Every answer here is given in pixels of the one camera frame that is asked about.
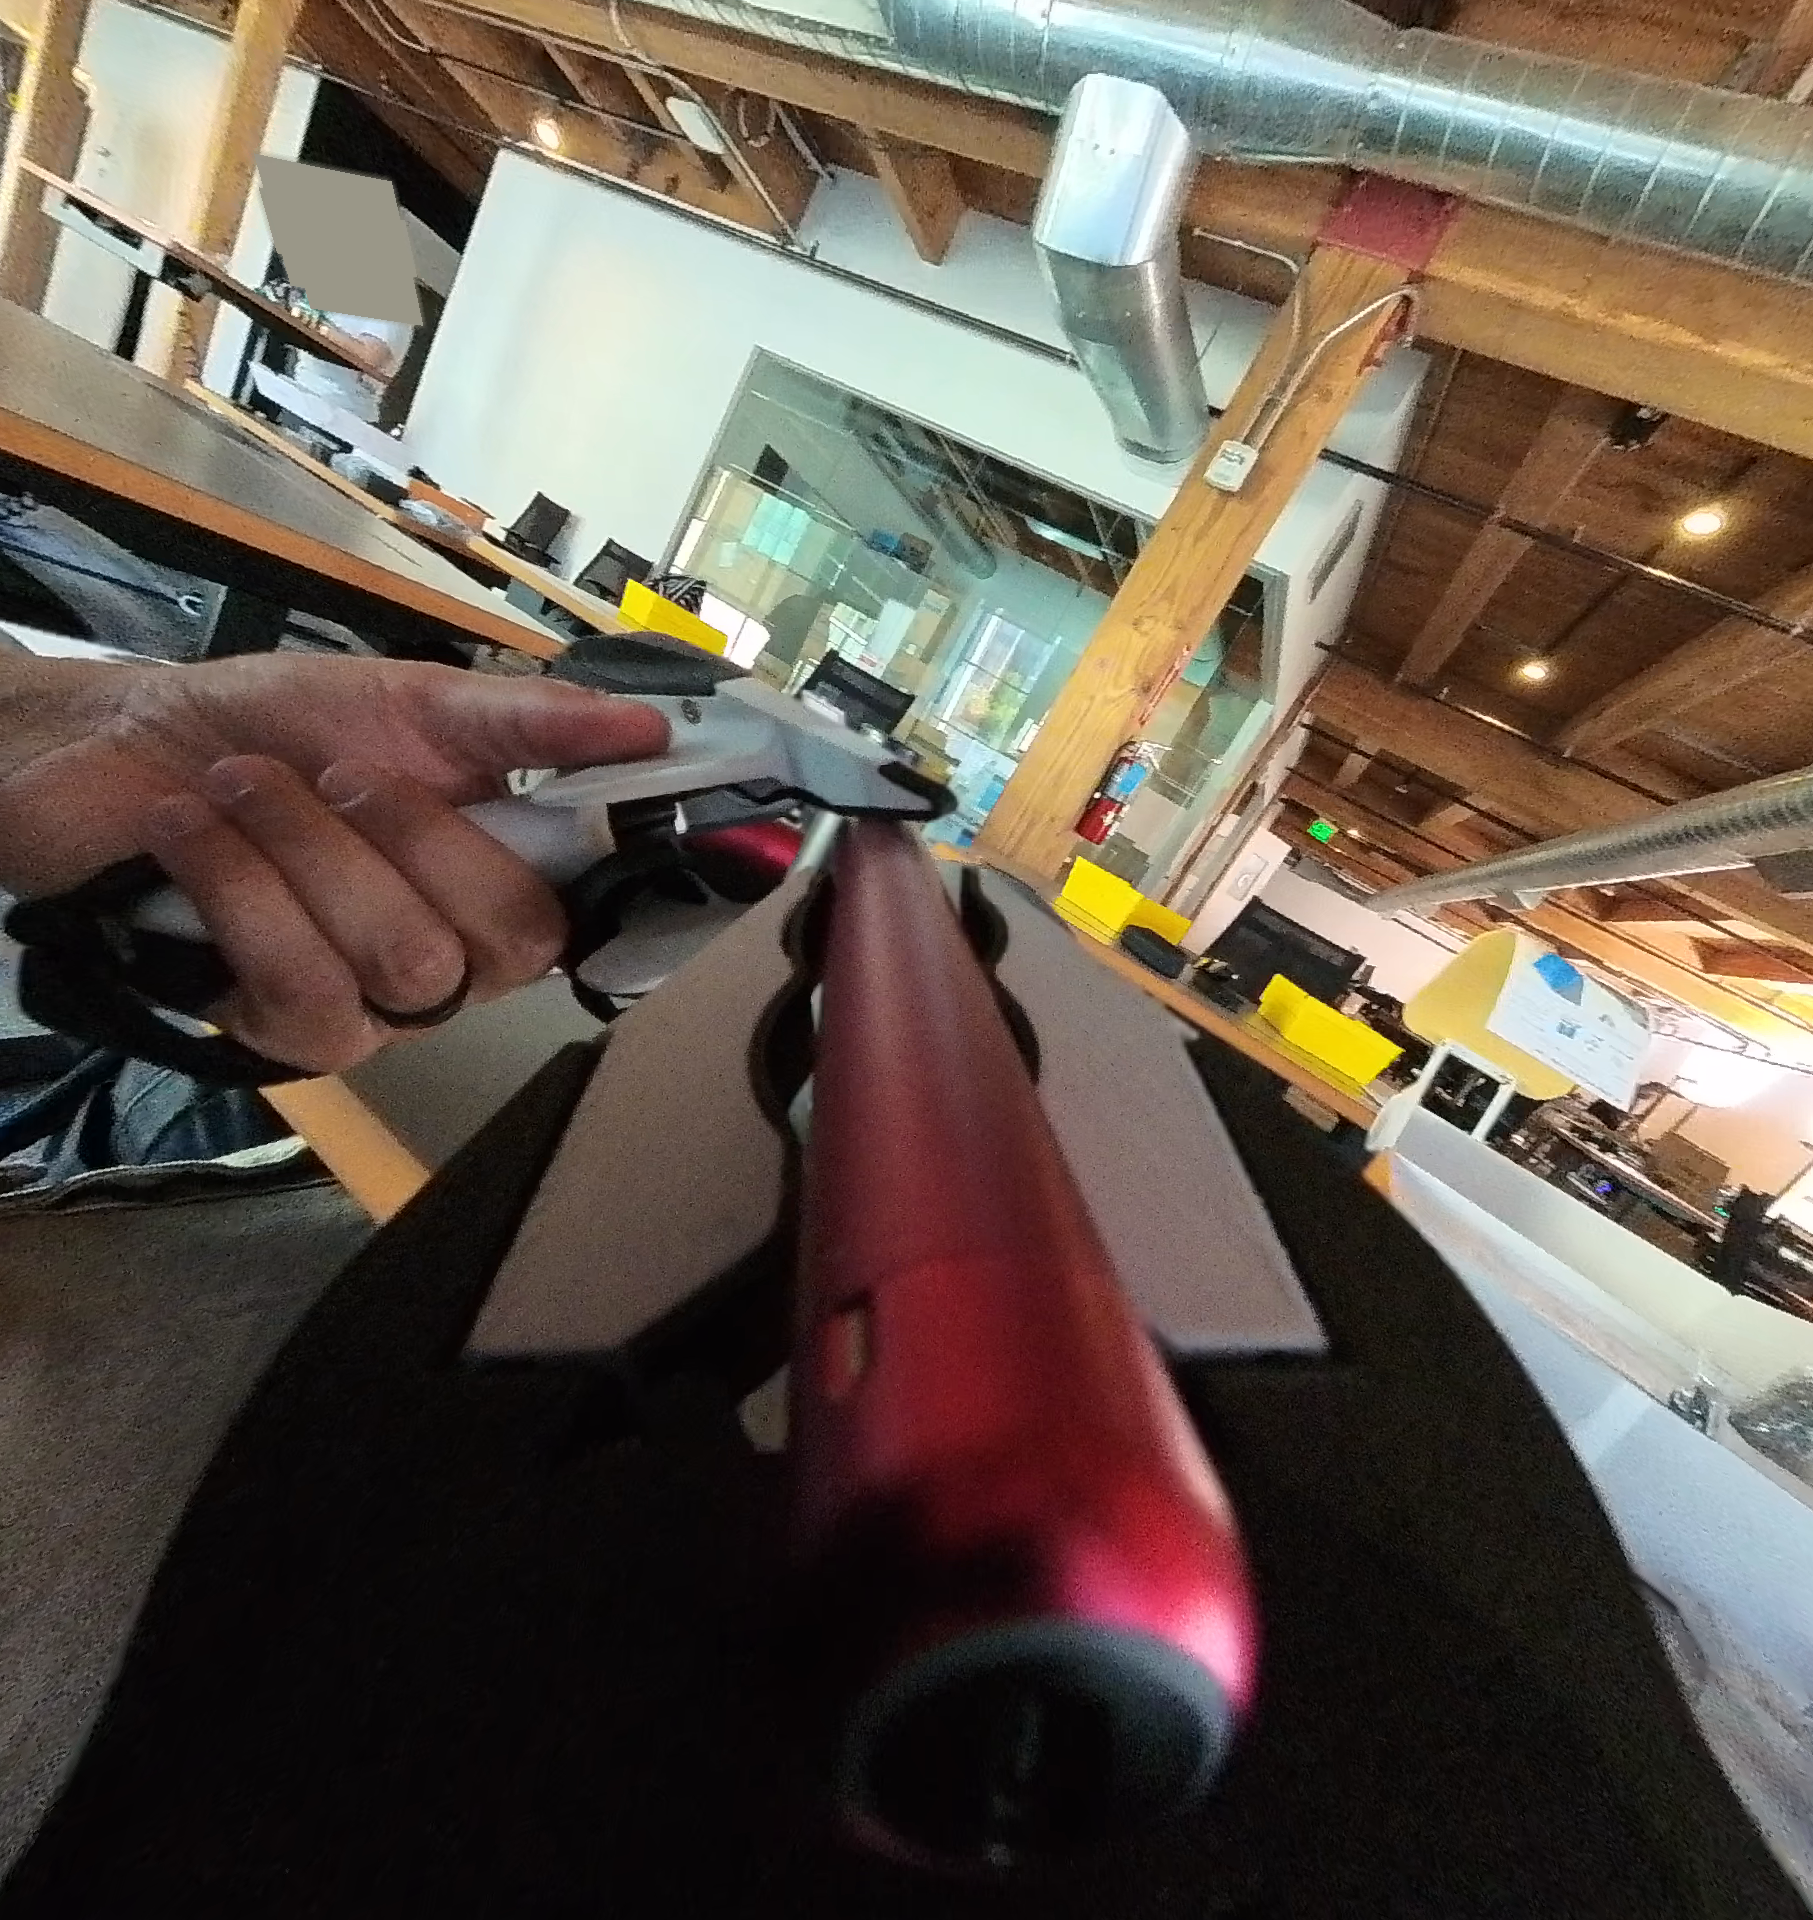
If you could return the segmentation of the silver pipe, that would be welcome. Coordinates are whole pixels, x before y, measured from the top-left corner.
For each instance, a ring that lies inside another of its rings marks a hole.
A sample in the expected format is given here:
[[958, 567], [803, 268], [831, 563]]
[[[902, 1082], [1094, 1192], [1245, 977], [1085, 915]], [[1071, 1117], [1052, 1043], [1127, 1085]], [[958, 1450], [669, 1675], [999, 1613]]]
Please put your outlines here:
[[1783, 899], [1813, 899], [1813, 767], [1414, 879], [1377, 892], [1368, 908], [1394, 915], [1491, 901], [1530, 912], [1552, 892], [1742, 867]]

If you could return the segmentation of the long wooden table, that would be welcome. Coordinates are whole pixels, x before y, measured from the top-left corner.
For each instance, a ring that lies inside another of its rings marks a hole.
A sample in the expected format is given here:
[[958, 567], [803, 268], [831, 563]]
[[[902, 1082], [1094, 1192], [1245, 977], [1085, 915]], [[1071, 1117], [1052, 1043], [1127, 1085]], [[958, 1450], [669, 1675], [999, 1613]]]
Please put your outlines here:
[[0, 491], [388, 656], [566, 640], [199, 400], [0, 299]]

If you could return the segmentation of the white info sheet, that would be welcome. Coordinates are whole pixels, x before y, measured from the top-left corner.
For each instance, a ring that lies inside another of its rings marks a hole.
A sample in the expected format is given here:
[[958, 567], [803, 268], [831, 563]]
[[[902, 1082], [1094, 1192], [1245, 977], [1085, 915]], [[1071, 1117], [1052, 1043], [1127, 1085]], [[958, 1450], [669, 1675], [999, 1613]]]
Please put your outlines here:
[[1515, 946], [1485, 1029], [1620, 1110], [1637, 1095], [1653, 1046], [1649, 1012], [1636, 999], [1530, 941]]

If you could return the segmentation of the metal duct vent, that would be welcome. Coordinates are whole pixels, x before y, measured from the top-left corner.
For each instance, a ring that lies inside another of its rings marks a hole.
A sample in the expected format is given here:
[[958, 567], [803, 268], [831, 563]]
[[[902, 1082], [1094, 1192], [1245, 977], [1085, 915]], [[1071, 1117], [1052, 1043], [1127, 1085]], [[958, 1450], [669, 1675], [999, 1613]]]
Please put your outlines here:
[[1070, 92], [1033, 233], [1060, 328], [1137, 465], [1182, 469], [1209, 432], [1180, 274], [1199, 168], [1171, 100], [1087, 75]]

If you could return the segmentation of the yellow panel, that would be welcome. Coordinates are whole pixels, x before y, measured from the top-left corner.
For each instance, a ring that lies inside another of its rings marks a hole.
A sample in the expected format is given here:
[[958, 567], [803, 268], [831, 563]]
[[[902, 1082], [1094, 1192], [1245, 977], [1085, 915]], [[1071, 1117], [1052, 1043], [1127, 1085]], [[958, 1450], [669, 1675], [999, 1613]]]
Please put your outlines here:
[[1561, 961], [1563, 955], [1516, 926], [1480, 933], [1407, 999], [1403, 1024], [1436, 1050], [1452, 1046], [1509, 1076], [1521, 1098], [1563, 1098], [1575, 1089], [1571, 1078], [1490, 1031], [1490, 1016], [1509, 978], [1536, 975], [1540, 959]]

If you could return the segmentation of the black monitor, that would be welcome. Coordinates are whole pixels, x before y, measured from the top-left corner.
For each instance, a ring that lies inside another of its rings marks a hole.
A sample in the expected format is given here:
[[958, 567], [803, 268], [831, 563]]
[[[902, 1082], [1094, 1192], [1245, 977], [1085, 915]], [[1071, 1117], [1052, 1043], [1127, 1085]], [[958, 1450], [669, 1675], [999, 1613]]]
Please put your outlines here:
[[1192, 987], [1223, 1008], [1247, 1010], [1280, 978], [1338, 1008], [1368, 967], [1362, 953], [1254, 899], [1201, 953]]

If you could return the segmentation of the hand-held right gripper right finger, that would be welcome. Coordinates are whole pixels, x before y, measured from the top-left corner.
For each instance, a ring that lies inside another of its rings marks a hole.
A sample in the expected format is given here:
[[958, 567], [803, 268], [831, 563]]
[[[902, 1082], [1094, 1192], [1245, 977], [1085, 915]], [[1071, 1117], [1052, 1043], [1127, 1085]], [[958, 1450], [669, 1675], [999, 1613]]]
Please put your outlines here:
[[1322, 1356], [1327, 1335], [1208, 1095], [1198, 1032], [1093, 958], [1014, 879], [960, 870], [1006, 926], [995, 978], [1028, 1018], [1036, 1091], [1135, 1308], [1172, 1356]]

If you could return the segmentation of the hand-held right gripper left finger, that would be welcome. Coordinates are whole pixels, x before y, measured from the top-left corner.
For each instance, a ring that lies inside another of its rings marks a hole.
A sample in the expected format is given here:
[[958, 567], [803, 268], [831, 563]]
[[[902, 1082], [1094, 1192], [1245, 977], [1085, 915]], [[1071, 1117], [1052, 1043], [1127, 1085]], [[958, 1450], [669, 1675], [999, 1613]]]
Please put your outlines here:
[[697, 1363], [780, 1226], [761, 1043], [821, 867], [715, 935], [604, 1035], [465, 1344], [475, 1363]]

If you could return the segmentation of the person's left hand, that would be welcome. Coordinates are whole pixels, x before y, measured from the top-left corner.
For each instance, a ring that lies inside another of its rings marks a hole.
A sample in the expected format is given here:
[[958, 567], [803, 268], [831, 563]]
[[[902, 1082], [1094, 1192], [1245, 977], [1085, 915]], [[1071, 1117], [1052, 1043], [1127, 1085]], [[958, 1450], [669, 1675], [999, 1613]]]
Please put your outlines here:
[[151, 855], [238, 978], [216, 1023], [328, 1078], [401, 1038], [384, 1012], [444, 1012], [457, 989], [490, 1003], [559, 961], [559, 899], [463, 807], [669, 738], [652, 709], [552, 680], [0, 648], [0, 892]]

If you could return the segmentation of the person's legs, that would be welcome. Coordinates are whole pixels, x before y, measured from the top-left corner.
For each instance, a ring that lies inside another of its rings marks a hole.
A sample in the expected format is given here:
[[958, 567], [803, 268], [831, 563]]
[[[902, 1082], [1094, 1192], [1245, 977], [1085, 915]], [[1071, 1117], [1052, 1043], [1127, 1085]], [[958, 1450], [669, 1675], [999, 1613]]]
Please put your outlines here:
[[324, 1185], [250, 1091], [88, 1050], [19, 1008], [0, 894], [0, 1216], [190, 1204]]

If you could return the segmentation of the red fire extinguisher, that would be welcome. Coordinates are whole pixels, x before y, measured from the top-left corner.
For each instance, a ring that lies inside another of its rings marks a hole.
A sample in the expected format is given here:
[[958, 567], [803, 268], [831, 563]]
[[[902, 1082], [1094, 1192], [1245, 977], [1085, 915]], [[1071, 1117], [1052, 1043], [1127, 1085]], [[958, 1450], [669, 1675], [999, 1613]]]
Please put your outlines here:
[[1078, 841], [1093, 847], [1107, 843], [1114, 825], [1154, 774], [1155, 756], [1157, 748], [1142, 740], [1132, 740], [1115, 753], [1077, 822]]

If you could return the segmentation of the wooden post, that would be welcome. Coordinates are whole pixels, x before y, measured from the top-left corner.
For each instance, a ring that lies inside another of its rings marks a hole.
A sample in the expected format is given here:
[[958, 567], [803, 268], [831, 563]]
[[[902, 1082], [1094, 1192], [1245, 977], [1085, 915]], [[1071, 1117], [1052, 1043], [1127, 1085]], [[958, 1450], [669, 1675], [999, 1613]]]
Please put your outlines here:
[[[1389, 260], [1335, 247], [1311, 255], [975, 836], [975, 851], [992, 865], [1048, 879], [1071, 860], [1088, 796], [1225, 610], [1368, 372], [1389, 351], [1410, 293], [1408, 270]], [[1204, 481], [1220, 441], [1259, 449], [1236, 496], [1212, 491]]]

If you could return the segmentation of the large metal air duct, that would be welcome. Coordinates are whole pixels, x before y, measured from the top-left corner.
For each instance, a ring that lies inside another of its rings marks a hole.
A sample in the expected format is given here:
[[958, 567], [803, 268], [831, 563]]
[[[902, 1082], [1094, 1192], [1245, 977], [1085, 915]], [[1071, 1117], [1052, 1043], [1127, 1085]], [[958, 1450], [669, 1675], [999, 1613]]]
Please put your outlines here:
[[1157, 88], [1208, 156], [1325, 163], [1813, 289], [1813, 108], [1359, 4], [879, 4], [915, 72], [1034, 109]]

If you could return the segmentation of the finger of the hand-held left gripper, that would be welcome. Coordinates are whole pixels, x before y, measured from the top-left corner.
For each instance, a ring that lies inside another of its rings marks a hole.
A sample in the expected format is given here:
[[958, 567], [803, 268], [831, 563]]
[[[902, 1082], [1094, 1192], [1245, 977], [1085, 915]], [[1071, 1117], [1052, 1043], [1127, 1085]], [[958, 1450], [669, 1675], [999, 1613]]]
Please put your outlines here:
[[678, 796], [733, 795], [761, 805], [811, 807], [840, 820], [935, 823], [950, 817], [953, 791], [899, 744], [872, 738], [757, 682], [723, 682], [710, 697], [678, 699]]

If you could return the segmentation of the red electric screwdriver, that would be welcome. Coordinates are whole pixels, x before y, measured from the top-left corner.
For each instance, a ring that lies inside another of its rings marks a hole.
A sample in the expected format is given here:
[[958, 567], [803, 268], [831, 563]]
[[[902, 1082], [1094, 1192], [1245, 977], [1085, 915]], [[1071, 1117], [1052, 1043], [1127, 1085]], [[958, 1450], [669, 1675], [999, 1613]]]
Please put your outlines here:
[[987, 1874], [1215, 1786], [1247, 1551], [932, 861], [831, 860], [792, 1351], [803, 1647], [847, 1825]]

